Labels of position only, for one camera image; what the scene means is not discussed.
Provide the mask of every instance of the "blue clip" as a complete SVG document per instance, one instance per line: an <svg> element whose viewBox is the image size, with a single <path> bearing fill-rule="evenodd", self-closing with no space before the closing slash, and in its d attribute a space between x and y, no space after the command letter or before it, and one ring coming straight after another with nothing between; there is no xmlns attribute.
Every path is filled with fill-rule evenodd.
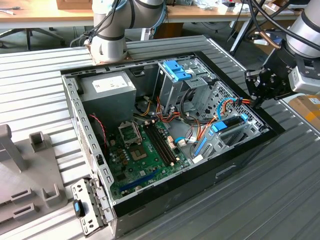
<svg viewBox="0 0 320 240"><path fill-rule="evenodd" d="M248 115L247 114L245 114L245 113L242 113L241 114L241 118L244 120L244 122L246 122L247 120L248 120Z"/></svg>
<svg viewBox="0 0 320 240"><path fill-rule="evenodd" d="M75 209L75 211L76 212L78 212L79 211L79 203L78 202L76 202L75 204L74 204L74 209Z"/></svg>
<svg viewBox="0 0 320 240"><path fill-rule="evenodd" d="M164 61L163 65L165 69L171 73L174 79L179 82L192 78L192 75L185 72L184 68L177 63L177 61Z"/></svg>
<svg viewBox="0 0 320 240"><path fill-rule="evenodd" d="M215 133L220 132L221 130L226 129L226 128L227 128L227 125L223 121L219 121L219 122L213 124L211 127L211 129Z"/></svg>

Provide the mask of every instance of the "wooden table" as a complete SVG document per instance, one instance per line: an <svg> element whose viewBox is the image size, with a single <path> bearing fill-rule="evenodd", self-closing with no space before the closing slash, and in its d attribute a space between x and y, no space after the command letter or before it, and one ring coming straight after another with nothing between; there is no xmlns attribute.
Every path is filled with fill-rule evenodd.
<svg viewBox="0 0 320 240"><path fill-rule="evenodd" d="M1 0L0 8L19 6L21 10L13 10L15 15L0 12L0 29L48 28L92 26L92 10L59 10L56 0ZM168 6L169 23L188 22L230 22L237 19L238 14L228 12L221 14L217 8L202 10L197 6ZM239 21L247 21L249 13L241 14ZM292 20L296 15L279 15L278 20Z"/></svg>

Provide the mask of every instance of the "red cable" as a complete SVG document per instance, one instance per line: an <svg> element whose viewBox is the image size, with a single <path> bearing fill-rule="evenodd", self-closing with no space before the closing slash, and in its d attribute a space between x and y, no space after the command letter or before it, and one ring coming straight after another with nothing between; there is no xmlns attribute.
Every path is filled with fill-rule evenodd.
<svg viewBox="0 0 320 240"><path fill-rule="evenodd" d="M90 117L94 118L99 124L100 127L102 128L102 132L103 132L103 140L104 140L104 153L107 154L107 138L106 138L106 132L105 132L105 127L102 124L102 122L94 115L89 115Z"/></svg>

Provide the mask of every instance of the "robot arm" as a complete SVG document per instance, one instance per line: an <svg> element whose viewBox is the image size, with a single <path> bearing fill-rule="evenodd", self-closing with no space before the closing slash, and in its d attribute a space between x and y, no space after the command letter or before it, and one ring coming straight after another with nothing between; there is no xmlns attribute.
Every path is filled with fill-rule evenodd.
<svg viewBox="0 0 320 240"><path fill-rule="evenodd" d="M319 0L311 0L290 30L320 46ZM247 70L245 81L251 106L279 100L294 93L320 92L320 51L287 35L260 70Z"/></svg>
<svg viewBox="0 0 320 240"><path fill-rule="evenodd" d="M119 62L127 55L125 29L160 25L165 19L166 1L93 0L92 10L97 30L90 44L91 54L98 62Z"/></svg>

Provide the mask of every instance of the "desk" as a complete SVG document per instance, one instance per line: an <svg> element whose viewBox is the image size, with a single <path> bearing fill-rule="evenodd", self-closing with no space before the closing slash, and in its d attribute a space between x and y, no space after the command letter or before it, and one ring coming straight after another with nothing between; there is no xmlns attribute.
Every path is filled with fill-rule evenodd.
<svg viewBox="0 0 320 240"><path fill-rule="evenodd" d="M14 10L16 15L0 13L0 29L27 29L48 27L74 27L92 26L92 10L59 10L56 0L3 0L0 2L2 8L19 6L22 9ZM227 12L221 14L217 8L203 10L197 6L168 6L168 19L166 23L190 23L190 22L231 22L238 17L237 13ZM275 20L294 20L297 14L281 14ZM248 12L239 17L239 21L245 21L231 48L233 51L245 32L245 28L251 18ZM142 29L141 40L148 40L151 36L150 30Z"/></svg>
<svg viewBox="0 0 320 240"><path fill-rule="evenodd" d="M247 90L246 69L204 36L128 42L127 46L135 60L203 51ZM90 170L73 130L59 71L92 64L84 47L0 55L0 124L10 125L14 142L37 131L50 135L69 199L67 206L1 239L85 239L70 186ZM262 107L286 129L282 136L243 170L118 240L319 239L320 133L284 102L270 100ZM109 240L110 229L89 239Z"/></svg>

